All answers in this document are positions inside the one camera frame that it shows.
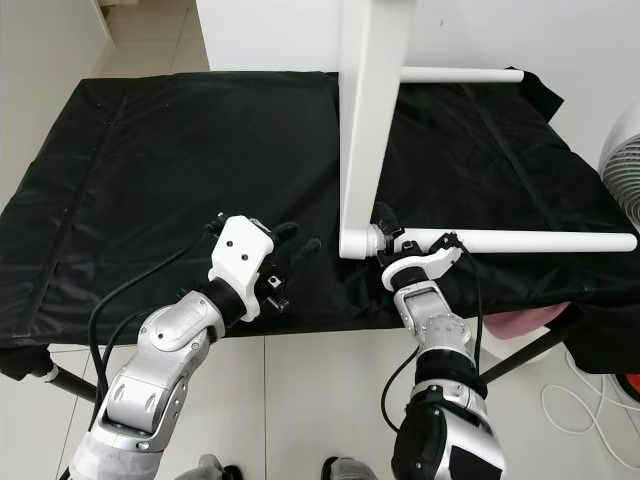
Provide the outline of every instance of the black cloth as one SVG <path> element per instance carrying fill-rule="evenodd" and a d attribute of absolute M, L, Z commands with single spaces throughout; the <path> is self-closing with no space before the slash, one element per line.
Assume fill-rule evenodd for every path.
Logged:
<path fill-rule="evenodd" d="M 521 85 L 403 85 L 378 200 L 411 227 L 633 232 L 547 121 L 560 99 Z M 86 343 L 100 298 L 200 236 L 219 211 L 295 221 L 322 252 L 231 336 L 401 326 L 375 261 L 338 257 L 335 74 L 202 73 L 82 81 L 0 217 L 0 347 Z M 206 279 L 211 242 L 118 297 L 133 312 Z M 581 368 L 640 371 L 640 253 L 476 255 L 485 313 L 572 301 Z M 476 314 L 470 265 L 439 284 Z M 121 343 L 132 343 L 132 324 Z"/>

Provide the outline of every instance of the white cable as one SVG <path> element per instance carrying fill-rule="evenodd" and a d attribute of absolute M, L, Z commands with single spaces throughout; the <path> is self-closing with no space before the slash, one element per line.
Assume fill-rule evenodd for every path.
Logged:
<path fill-rule="evenodd" d="M 620 402 L 616 402 L 615 400 L 610 399 L 609 397 L 607 397 L 605 395 L 605 389 L 606 389 L 606 375 L 600 375 L 600 378 L 602 380 L 602 390 L 598 390 L 596 387 L 594 387 L 593 385 L 591 385 L 586 378 L 584 378 L 584 376 L 578 371 L 577 367 L 575 366 L 574 363 L 571 362 L 570 358 L 569 358 L 569 352 L 567 351 L 565 354 L 565 360 L 567 361 L 567 364 L 569 365 L 569 368 L 571 368 L 571 370 L 573 371 L 573 373 L 580 379 L 582 380 L 582 382 L 587 385 L 591 390 L 593 390 L 599 397 L 600 397 L 600 401 L 598 402 L 598 408 L 596 408 L 596 412 L 593 413 L 591 412 L 591 410 L 589 410 L 589 407 L 587 406 L 586 403 L 584 403 L 584 401 L 578 397 L 578 395 L 576 395 L 574 392 L 572 392 L 571 390 L 569 390 L 568 388 L 562 387 L 560 385 L 547 385 L 546 387 L 544 387 L 542 389 L 542 392 L 540 393 L 540 401 L 542 403 L 542 410 L 544 411 L 544 414 L 547 417 L 547 420 L 549 420 L 549 422 L 551 422 L 551 424 L 556 427 L 558 430 L 560 430 L 561 432 L 564 432 L 568 435 L 584 435 L 586 433 L 589 433 L 593 427 L 596 427 L 596 430 L 598 431 L 598 433 L 600 434 L 600 438 L 602 439 L 602 443 L 604 443 L 604 446 L 606 447 L 606 449 L 609 451 L 609 453 L 613 456 L 613 458 L 615 458 L 618 463 L 620 463 L 620 465 L 627 467 L 630 470 L 640 470 L 640 466 L 633 466 L 633 465 L 629 465 L 627 462 L 625 462 L 624 460 L 622 460 L 617 454 L 616 452 L 613 451 L 613 449 L 611 448 L 611 445 L 609 445 L 609 441 L 607 440 L 607 437 L 604 435 L 604 432 L 602 431 L 602 427 L 600 426 L 600 423 L 598 422 L 598 416 L 600 415 L 600 411 L 602 410 L 602 406 L 604 405 L 604 402 L 609 402 L 612 403 L 613 405 L 617 405 L 619 407 L 622 407 L 624 409 L 627 410 L 633 410 L 636 412 L 640 412 L 640 408 L 638 407 L 631 407 L 629 405 L 625 405 L 623 403 Z M 555 420 L 553 420 L 553 418 L 551 418 L 551 415 L 549 414 L 549 410 L 547 409 L 547 404 L 545 401 L 545 393 L 547 391 L 549 391 L 550 389 L 555 388 L 556 390 L 560 390 L 561 392 L 565 392 L 569 395 L 571 395 L 573 398 L 575 398 L 578 403 L 580 405 L 582 405 L 582 407 L 586 410 L 586 412 L 589 414 L 589 416 L 591 417 L 591 424 L 585 428 L 584 430 L 569 430 L 567 428 L 564 428 L 560 425 L 558 425 L 558 423 L 556 423 Z"/>

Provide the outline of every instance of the pink object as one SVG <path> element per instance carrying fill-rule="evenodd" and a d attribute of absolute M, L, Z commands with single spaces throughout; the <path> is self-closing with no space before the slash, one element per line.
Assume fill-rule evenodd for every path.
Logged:
<path fill-rule="evenodd" d="M 569 303 L 570 302 L 565 302 L 549 307 L 486 315 L 484 317 L 484 325 L 494 337 L 500 340 L 508 340 L 546 325 L 560 315 Z"/>

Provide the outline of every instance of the white wall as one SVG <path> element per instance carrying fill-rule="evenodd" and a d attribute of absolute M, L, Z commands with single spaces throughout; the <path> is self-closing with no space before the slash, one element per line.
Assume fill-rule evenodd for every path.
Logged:
<path fill-rule="evenodd" d="M 0 211 L 109 42 L 94 0 L 0 0 Z"/>
<path fill-rule="evenodd" d="M 211 68 L 337 71 L 341 1 L 197 0 Z M 406 64 L 538 73 L 566 100 L 553 126 L 595 165 L 640 98 L 639 22 L 637 0 L 418 0 Z"/>

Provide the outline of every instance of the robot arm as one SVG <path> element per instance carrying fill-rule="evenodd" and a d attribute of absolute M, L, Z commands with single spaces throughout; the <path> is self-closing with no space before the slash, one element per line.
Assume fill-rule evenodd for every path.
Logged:
<path fill-rule="evenodd" d="M 118 372 L 96 421 L 71 461 L 74 480 L 151 480 L 158 471 L 195 370 L 210 344 L 237 321 L 260 314 L 261 300 L 282 307 L 284 278 L 269 256 L 293 236 L 293 224 L 271 232 L 256 220 L 226 220 L 212 253 L 209 283 L 142 324 L 137 349 Z M 319 246 L 307 244 L 307 253 Z"/>
<path fill-rule="evenodd" d="M 382 282 L 395 292 L 396 309 L 418 343 L 415 386 L 396 437 L 393 473 L 398 480 L 499 480 L 505 459 L 487 415 L 487 386 L 467 348 L 471 331 L 435 282 L 460 258 L 459 241 L 445 234 L 426 254 L 415 241 L 394 252 L 393 240 L 403 229 L 388 207 L 377 207 L 376 224 L 388 247 L 377 255 Z"/>

